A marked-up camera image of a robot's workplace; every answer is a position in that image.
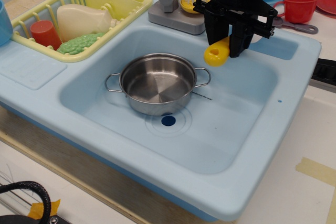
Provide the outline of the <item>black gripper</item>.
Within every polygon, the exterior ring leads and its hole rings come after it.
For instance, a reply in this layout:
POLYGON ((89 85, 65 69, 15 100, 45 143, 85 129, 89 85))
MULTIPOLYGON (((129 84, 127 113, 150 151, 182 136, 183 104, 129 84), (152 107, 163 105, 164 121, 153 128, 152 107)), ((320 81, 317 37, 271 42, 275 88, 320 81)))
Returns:
POLYGON ((277 11, 264 0, 196 0, 194 10, 204 15, 207 40, 212 45, 228 36, 231 58, 237 58, 253 35, 269 38, 277 11))

